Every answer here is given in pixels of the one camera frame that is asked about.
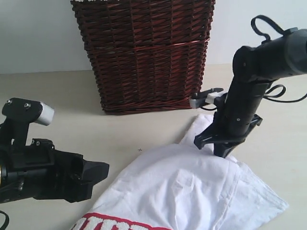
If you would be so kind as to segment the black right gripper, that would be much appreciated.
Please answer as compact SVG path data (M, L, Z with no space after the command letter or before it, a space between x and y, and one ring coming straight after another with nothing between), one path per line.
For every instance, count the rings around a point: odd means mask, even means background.
M242 82L233 79L217 126L208 126L194 138L194 145L201 150L213 144L213 154L226 158L250 131L262 123L256 110L269 86L268 81Z

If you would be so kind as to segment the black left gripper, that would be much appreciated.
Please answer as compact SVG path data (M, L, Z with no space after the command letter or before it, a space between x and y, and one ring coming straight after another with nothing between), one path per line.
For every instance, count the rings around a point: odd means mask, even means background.
M70 203L91 199L93 182L108 177L109 164L87 161L78 153L57 150L51 140L31 145L0 147L1 200L63 199Z

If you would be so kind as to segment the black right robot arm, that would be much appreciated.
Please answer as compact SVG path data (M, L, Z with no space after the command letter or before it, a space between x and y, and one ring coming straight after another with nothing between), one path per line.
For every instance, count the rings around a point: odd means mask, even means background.
M258 47L243 46L233 58L233 79L227 93L213 88L192 96L192 108L216 106L213 122L194 139L198 149L213 144L214 155L225 158L243 143L262 118L256 114L273 82L307 72L307 31L290 29Z

